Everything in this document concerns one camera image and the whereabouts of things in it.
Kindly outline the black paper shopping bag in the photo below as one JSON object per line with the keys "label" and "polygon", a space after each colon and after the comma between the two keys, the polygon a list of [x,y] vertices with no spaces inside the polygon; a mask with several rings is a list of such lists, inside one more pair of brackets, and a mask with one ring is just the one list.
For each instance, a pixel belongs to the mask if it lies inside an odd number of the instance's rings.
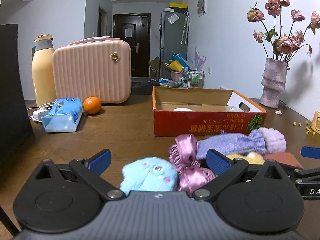
{"label": "black paper shopping bag", "polygon": [[33,133],[20,79],[18,24],[1,25],[1,164]]}

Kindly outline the yellow box on refrigerator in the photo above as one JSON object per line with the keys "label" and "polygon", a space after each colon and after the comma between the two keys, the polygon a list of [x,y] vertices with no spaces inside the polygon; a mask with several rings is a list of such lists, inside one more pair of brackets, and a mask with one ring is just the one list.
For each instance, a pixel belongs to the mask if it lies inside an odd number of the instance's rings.
{"label": "yellow box on refrigerator", "polygon": [[181,3],[169,3],[170,8],[180,8],[180,9],[188,9],[187,4],[181,4]]}

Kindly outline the lavender fluffy headband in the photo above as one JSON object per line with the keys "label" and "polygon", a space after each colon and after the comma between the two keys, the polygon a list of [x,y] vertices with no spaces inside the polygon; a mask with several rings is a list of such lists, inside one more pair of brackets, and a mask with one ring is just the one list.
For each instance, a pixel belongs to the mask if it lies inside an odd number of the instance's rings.
{"label": "lavender fluffy headband", "polygon": [[286,151],[287,145],[285,137],[278,130],[261,127],[258,129],[258,132],[262,135],[265,141],[266,151],[264,155],[283,153]]}

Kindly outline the dark wooden door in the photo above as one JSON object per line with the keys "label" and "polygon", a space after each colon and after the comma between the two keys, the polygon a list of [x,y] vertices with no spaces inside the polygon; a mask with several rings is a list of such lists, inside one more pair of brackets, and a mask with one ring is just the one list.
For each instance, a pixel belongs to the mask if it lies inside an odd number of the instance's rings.
{"label": "dark wooden door", "polygon": [[113,37],[127,42],[131,48],[132,77],[150,76],[150,30],[149,13],[113,16]]}

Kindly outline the red and yellow sponge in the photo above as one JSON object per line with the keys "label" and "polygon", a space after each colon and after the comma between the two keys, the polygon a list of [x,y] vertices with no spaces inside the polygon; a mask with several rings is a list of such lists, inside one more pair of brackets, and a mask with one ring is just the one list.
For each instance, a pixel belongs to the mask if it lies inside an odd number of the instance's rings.
{"label": "red and yellow sponge", "polygon": [[282,164],[303,168],[300,162],[290,152],[268,154],[264,156],[264,159],[274,159]]}

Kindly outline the yellow thermos jug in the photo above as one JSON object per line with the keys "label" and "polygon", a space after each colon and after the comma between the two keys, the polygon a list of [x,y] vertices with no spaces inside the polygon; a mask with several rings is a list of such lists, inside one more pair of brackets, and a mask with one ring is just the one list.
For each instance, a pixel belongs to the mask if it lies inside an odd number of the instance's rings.
{"label": "yellow thermos jug", "polygon": [[53,75],[53,37],[40,35],[31,50],[31,74],[37,107],[56,100]]}

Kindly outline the red cardboard box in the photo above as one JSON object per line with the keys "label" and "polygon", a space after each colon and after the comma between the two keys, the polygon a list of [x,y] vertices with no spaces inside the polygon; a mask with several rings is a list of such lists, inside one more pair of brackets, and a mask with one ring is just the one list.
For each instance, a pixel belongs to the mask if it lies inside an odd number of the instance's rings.
{"label": "red cardboard box", "polygon": [[[226,112],[225,106],[234,106],[244,112]],[[175,112],[185,107],[193,112]],[[208,88],[152,89],[153,131],[157,137],[175,137],[180,134],[203,136],[226,133],[249,134],[263,126],[267,111],[236,90]]]}

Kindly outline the orange tangerine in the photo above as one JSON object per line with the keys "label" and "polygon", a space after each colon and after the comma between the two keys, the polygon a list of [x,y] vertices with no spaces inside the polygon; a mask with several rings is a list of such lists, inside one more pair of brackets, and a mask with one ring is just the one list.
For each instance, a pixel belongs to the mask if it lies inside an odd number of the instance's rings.
{"label": "orange tangerine", "polygon": [[99,113],[101,110],[101,101],[99,98],[95,96],[91,96],[89,98],[86,98],[83,101],[83,109],[86,114],[88,115],[94,115]]}

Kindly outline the purple textured vase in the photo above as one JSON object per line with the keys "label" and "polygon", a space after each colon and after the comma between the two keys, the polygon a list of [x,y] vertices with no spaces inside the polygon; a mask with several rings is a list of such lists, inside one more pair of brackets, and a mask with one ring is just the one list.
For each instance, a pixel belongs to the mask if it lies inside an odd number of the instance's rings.
{"label": "purple textured vase", "polygon": [[276,109],[280,102],[280,93],[285,90],[287,69],[289,65],[280,60],[267,58],[261,84],[263,86],[260,103]]}

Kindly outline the white wall panel box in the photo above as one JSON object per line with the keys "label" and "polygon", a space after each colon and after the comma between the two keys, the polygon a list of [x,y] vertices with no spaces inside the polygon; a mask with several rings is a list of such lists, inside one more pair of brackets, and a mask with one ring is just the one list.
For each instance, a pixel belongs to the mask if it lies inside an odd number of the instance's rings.
{"label": "white wall panel box", "polygon": [[198,0],[197,2],[197,15],[200,17],[207,12],[207,0]]}

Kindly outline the clear plastic bag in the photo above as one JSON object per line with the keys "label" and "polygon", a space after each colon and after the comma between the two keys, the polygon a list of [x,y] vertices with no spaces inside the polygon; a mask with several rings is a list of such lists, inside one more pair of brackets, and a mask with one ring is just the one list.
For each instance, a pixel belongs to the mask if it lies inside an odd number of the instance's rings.
{"label": "clear plastic bag", "polygon": [[226,112],[244,112],[243,109],[240,109],[234,106],[225,106],[225,111]]}

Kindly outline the purple drawstring fabric pouch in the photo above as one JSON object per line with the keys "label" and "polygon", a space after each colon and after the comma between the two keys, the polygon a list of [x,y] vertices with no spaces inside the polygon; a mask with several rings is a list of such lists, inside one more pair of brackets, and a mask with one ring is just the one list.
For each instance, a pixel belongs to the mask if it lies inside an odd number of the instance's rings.
{"label": "purple drawstring fabric pouch", "polygon": [[223,155],[257,152],[266,154],[267,149],[262,134],[254,129],[249,135],[241,133],[223,133],[198,141],[197,159],[206,159],[209,150]]}

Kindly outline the pink satin scrunchie bow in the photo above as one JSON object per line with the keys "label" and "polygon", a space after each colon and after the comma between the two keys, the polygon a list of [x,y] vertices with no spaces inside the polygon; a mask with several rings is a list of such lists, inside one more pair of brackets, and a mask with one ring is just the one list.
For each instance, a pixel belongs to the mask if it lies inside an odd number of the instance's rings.
{"label": "pink satin scrunchie bow", "polygon": [[185,191],[189,197],[193,192],[216,178],[215,173],[201,166],[197,159],[198,141],[193,134],[182,134],[175,138],[169,148],[169,161],[178,172],[178,191]]}

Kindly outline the dried pink roses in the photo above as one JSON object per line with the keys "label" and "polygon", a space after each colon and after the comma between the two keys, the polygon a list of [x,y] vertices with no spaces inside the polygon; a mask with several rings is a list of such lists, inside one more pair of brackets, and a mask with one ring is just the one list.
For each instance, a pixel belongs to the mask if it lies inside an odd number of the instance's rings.
{"label": "dried pink roses", "polygon": [[[265,13],[257,8],[255,4],[247,13],[247,20],[251,23],[261,23],[263,31],[254,30],[253,37],[256,42],[263,45],[264,52],[267,57],[276,61],[289,63],[297,52],[303,48],[308,48],[307,55],[312,55],[312,46],[305,41],[305,35],[308,30],[313,34],[319,30],[319,13],[313,11],[310,16],[310,21],[304,31],[293,30],[295,23],[306,20],[306,17],[296,9],[290,11],[292,19],[291,27],[288,33],[284,32],[283,27],[283,10],[288,8],[290,0],[268,0],[265,4],[266,14],[273,17],[273,26],[268,29],[265,24]],[[265,43],[270,43],[272,46],[272,54],[267,53]]]}

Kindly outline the blue tissue pack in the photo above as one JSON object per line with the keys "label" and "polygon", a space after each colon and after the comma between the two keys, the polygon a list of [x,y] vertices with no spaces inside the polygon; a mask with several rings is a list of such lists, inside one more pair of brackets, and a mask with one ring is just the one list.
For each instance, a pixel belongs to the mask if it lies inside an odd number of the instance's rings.
{"label": "blue tissue pack", "polygon": [[56,99],[48,114],[42,117],[44,130],[48,133],[75,132],[82,113],[79,98]]}

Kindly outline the white and yellow plush toy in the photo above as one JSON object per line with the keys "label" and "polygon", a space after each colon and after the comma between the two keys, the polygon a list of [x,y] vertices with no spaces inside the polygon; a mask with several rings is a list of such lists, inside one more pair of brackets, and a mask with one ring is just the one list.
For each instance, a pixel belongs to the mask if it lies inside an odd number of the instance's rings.
{"label": "white and yellow plush toy", "polygon": [[226,155],[226,157],[228,157],[229,159],[242,158],[248,161],[249,164],[253,165],[263,165],[263,163],[265,162],[263,156],[257,152],[248,152],[243,154],[232,153]]}

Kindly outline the pink ribbed suitcase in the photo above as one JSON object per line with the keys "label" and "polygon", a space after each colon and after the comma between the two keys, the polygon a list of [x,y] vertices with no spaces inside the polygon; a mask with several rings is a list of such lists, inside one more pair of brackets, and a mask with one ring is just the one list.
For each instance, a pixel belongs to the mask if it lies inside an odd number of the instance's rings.
{"label": "pink ribbed suitcase", "polygon": [[130,45],[112,37],[92,37],[57,48],[53,76],[58,98],[122,103],[131,94]]}

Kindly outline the grey refrigerator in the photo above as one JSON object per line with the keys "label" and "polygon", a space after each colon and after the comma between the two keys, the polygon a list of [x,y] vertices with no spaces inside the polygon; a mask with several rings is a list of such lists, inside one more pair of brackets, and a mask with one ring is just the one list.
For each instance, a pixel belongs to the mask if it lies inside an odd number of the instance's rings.
{"label": "grey refrigerator", "polygon": [[187,42],[181,41],[185,32],[186,14],[178,12],[162,11],[161,13],[161,39],[160,61],[170,58],[173,54],[187,55]]}

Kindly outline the light blue plush monster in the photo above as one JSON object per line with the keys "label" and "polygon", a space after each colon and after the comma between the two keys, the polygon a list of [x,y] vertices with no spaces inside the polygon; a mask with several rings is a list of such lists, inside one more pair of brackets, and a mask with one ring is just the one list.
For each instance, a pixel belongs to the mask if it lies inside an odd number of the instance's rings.
{"label": "light blue plush monster", "polygon": [[157,157],[139,159],[125,165],[122,175],[120,190],[126,195],[130,191],[165,192],[177,189],[178,172],[169,161]]}

